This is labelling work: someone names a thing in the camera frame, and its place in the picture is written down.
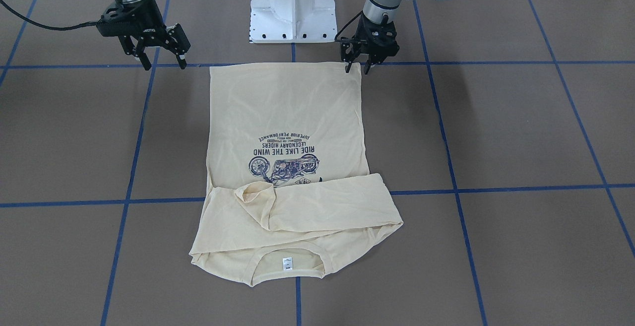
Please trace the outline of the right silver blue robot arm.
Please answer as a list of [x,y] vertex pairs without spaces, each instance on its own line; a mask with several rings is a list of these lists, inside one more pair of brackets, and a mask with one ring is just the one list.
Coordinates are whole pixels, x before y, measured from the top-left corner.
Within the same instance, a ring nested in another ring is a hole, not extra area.
[[191,47],[182,26],[165,25],[156,0],[114,0],[97,23],[104,37],[117,37],[124,53],[135,57],[145,70],[151,63],[145,48],[162,47],[175,55],[181,69]]

